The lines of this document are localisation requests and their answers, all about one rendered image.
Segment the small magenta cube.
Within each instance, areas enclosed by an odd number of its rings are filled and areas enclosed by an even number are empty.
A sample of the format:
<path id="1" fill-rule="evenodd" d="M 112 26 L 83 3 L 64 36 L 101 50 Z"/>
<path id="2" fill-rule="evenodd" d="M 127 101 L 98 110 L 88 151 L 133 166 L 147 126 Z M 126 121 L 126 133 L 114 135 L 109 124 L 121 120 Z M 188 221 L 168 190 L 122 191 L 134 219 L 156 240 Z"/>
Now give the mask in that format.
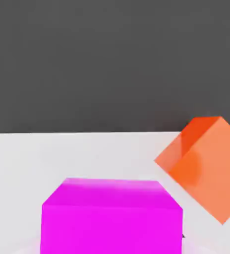
<path id="1" fill-rule="evenodd" d="M 182 224 L 157 181 L 68 178 L 42 205 L 40 254 L 182 254 Z"/>

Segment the large orange box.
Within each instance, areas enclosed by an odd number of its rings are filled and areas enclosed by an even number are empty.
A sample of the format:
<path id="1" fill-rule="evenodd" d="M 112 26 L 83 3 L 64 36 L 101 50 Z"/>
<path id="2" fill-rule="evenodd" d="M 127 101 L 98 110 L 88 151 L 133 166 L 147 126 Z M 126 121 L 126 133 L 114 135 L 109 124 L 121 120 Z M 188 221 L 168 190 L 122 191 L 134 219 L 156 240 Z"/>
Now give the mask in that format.
<path id="1" fill-rule="evenodd" d="M 195 117 L 155 162 L 221 224 L 230 218 L 230 124 Z"/>

